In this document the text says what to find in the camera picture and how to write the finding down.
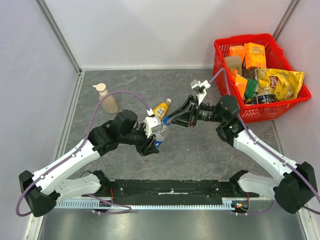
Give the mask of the clear blue label bottle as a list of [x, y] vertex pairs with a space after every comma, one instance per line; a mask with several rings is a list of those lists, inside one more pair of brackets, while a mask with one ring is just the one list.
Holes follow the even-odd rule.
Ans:
[[155, 147], [159, 148], [164, 140], [167, 138], [170, 132], [170, 126], [165, 124], [163, 121], [156, 127], [152, 132], [155, 135]]

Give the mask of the blue bottle cap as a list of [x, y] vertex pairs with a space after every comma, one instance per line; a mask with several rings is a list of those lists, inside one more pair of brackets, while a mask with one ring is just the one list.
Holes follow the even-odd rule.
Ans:
[[166, 125], [166, 126], [170, 126], [171, 123], [170, 123], [170, 117], [169, 116], [166, 116], [163, 118], [162, 122]]

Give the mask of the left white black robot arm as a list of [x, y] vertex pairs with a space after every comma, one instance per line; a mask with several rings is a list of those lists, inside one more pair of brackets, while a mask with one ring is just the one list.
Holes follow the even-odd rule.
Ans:
[[161, 125], [159, 117], [147, 116], [138, 124], [138, 116], [123, 110], [113, 120], [89, 129], [78, 145], [50, 165], [35, 171], [23, 171], [19, 176], [21, 197], [34, 217], [42, 217], [64, 201], [81, 195], [106, 196], [111, 182], [101, 170], [86, 177], [70, 180], [68, 177], [86, 164], [97, 160], [119, 145], [135, 146], [141, 156], [157, 154], [153, 130]]

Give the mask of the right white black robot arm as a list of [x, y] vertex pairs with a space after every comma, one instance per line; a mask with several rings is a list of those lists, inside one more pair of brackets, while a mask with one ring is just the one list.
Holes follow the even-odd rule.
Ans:
[[235, 197], [245, 192], [268, 197], [286, 212], [295, 214], [312, 198], [319, 198], [314, 168], [307, 162], [297, 163], [277, 152], [248, 129], [238, 116], [240, 108], [231, 95], [224, 95], [216, 105], [198, 103], [197, 97], [189, 95], [185, 103], [166, 116], [164, 124], [184, 128], [195, 127], [198, 121], [219, 123], [219, 138], [235, 149], [245, 153], [262, 166], [270, 177], [240, 171], [229, 191]]

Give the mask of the yellow juice bottle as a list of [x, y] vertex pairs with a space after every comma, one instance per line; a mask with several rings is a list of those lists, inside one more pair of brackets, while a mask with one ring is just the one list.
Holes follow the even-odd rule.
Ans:
[[166, 116], [171, 103], [172, 103], [172, 100], [170, 98], [167, 98], [165, 101], [161, 102], [158, 106], [156, 106], [153, 109], [154, 115], [158, 117], [160, 121], [162, 121]]

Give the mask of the beige pump soap bottle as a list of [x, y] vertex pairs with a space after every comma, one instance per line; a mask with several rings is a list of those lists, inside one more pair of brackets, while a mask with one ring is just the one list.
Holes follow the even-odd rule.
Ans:
[[[104, 83], [93, 85], [93, 87], [98, 91], [98, 98], [100, 101], [108, 94], [107, 86]], [[106, 97], [100, 105], [103, 108], [103, 110], [108, 114], [115, 114], [119, 110], [113, 95]]]

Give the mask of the orange packet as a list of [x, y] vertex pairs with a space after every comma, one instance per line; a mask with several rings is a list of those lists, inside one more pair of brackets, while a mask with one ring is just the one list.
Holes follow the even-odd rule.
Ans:
[[242, 77], [240, 74], [238, 74], [238, 71], [234, 68], [230, 69], [230, 75], [232, 82], [236, 86], [241, 98], [243, 99], [245, 96], [248, 80]]

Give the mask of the brown cardboard box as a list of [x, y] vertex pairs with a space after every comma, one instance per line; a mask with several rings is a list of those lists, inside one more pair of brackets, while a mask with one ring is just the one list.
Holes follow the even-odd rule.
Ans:
[[242, 75], [242, 59], [238, 55], [227, 56], [224, 58], [225, 64], [229, 71], [231, 69], [237, 70], [238, 75]]

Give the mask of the green package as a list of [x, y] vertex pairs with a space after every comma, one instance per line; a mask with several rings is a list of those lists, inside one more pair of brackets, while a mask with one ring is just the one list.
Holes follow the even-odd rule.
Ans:
[[247, 80], [247, 84], [246, 84], [244, 96], [246, 98], [251, 99], [255, 94], [258, 82], [255, 79], [251, 79], [251, 78], [247, 78], [247, 77], [245, 79]]

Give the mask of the dark can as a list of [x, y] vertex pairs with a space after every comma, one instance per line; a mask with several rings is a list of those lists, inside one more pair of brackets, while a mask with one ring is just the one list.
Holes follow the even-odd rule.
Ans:
[[259, 105], [276, 103], [278, 101], [276, 95], [273, 93], [256, 95], [254, 97], [254, 100], [255, 100], [255, 103]]

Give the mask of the small orange box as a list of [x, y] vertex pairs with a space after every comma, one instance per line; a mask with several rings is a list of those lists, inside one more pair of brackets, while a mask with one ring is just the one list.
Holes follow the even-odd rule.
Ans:
[[230, 46], [228, 49], [228, 56], [240, 56], [241, 58], [246, 54], [246, 47], [244, 45]]

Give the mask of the orange scrub daddy box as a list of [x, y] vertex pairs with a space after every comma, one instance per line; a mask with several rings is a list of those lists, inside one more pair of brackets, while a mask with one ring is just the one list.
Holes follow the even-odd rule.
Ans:
[[252, 70], [256, 68], [266, 68], [266, 52], [263, 45], [257, 43], [245, 43], [245, 67], [247, 70]]

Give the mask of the yellow chips bag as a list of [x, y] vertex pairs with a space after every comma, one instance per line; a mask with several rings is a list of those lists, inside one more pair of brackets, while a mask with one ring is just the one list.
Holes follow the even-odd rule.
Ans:
[[259, 95], [274, 94], [278, 101], [294, 100], [302, 88], [305, 72], [257, 68]]

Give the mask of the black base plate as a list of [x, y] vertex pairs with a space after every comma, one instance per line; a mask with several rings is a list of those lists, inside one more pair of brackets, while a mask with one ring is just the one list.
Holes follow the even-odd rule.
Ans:
[[222, 198], [258, 198], [259, 194], [246, 193], [237, 183], [219, 180], [139, 180], [116, 179], [94, 194], [113, 197], [121, 205], [180, 206], [220, 205]]

